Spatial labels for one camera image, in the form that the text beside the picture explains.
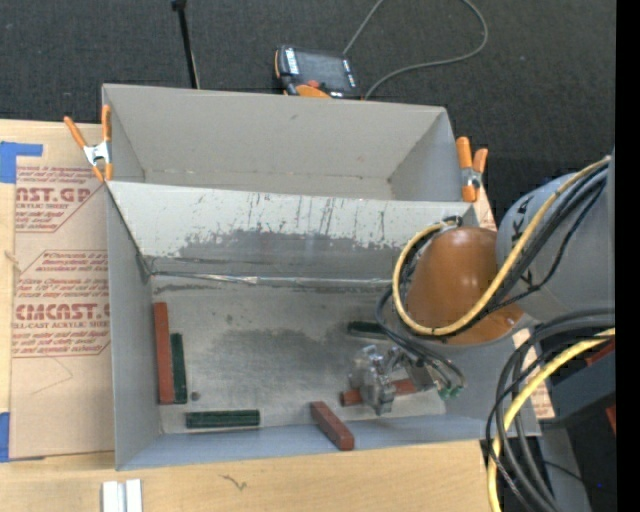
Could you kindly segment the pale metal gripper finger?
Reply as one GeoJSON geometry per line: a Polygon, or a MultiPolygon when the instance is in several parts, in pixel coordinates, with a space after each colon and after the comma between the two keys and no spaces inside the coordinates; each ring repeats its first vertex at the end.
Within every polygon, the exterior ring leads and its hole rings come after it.
{"type": "Polygon", "coordinates": [[[351,386],[375,386],[384,375],[384,356],[375,345],[365,346],[352,358],[349,372],[351,386]]]}
{"type": "Polygon", "coordinates": [[[362,385],[363,401],[377,416],[390,413],[396,396],[396,388],[388,377],[375,377],[362,385]]]}

